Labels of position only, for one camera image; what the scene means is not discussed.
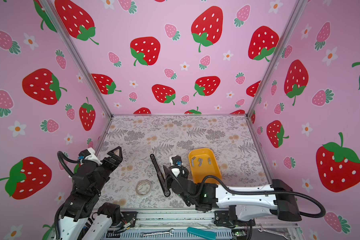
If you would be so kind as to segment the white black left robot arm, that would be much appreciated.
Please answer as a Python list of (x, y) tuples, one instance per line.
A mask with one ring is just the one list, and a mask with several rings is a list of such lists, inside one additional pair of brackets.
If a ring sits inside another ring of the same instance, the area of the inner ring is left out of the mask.
[(81, 151), (78, 160), (74, 161), (61, 151), (57, 153), (59, 162), (72, 177), (73, 188), (54, 217), (56, 240), (99, 240), (111, 226), (121, 225), (123, 216), (120, 206), (112, 203), (103, 204), (94, 222), (88, 223), (103, 187), (123, 161), (120, 146), (107, 155), (100, 161), (95, 151), (88, 148)]

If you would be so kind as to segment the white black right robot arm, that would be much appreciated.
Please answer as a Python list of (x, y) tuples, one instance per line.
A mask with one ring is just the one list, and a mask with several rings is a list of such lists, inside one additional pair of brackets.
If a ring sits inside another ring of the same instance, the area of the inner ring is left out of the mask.
[[(229, 208), (236, 221), (248, 222), (255, 218), (277, 216), (285, 222), (299, 222), (303, 217), (323, 218), (325, 207), (316, 199), (293, 191), (284, 181), (273, 179), (271, 184), (259, 187), (228, 187), (216, 176), (207, 175), (201, 183), (188, 179), (184, 167), (164, 167), (167, 189), (178, 195), (185, 204), (197, 211)], [(308, 200), (319, 208), (311, 214), (299, 210), (296, 197)]]

